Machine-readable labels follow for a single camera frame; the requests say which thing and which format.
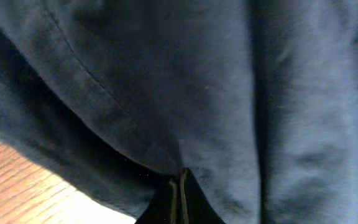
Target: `garment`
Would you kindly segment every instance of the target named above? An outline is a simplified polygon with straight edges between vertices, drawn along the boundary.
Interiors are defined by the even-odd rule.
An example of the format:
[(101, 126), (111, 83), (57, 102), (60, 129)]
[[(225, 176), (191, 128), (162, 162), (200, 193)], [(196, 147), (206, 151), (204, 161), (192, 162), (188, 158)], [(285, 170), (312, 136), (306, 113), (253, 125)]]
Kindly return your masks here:
[(358, 0), (0, 0), (0, 140), (133, 217), (358, 223)]

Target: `black pointed object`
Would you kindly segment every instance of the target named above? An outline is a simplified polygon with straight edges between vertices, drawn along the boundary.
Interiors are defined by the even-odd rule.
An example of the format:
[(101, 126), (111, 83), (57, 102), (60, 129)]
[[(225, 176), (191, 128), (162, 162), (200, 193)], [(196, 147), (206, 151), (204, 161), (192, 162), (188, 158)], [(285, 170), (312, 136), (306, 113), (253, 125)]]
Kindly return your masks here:
[(150, 205), (135, 224), (149, 223), (224, 224), (187, 168), (179, 182), (173, 178), (162, 179)]

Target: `wooden surface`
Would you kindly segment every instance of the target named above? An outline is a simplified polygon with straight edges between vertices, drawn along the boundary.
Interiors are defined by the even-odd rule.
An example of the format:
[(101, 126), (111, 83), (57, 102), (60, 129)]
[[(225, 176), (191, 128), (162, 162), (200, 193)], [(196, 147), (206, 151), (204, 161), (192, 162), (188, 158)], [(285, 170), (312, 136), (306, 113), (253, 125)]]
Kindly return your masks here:
[(0, 144), (0, 223), (134, 223)]

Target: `navy clothing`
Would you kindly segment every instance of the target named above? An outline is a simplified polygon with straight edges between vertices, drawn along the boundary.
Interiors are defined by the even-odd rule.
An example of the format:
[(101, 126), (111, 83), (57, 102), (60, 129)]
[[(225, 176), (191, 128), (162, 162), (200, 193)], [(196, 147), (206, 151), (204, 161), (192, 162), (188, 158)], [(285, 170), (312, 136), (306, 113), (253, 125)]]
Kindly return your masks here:
[(139, 217), (358, 223), (358, 0), (0, 0), (0, 140)]

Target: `wooden floor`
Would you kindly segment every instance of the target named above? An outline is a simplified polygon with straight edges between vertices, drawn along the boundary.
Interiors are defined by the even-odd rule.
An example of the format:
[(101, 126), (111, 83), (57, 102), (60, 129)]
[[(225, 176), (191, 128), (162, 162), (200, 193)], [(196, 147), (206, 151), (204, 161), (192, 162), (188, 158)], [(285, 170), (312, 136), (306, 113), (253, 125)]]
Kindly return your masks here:
[(0, 144), (0, 223), (134, 223)]

